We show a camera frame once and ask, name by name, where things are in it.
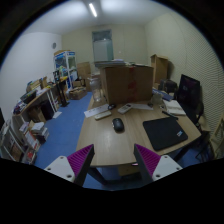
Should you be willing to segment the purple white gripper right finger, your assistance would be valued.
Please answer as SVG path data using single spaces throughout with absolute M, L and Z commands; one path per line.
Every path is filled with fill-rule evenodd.
M 169 155 L 159 156 L 138 144 L 134 145 L 134 156 L 145 184 L 157 181 L 182 169 Z

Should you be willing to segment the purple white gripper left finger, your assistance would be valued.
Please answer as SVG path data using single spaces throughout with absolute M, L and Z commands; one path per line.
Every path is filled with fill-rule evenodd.
M 94 154 L 94 145 L 90 144 L 68 157 L 59 156 L 45 168 L 45 171 L 82 186 Z

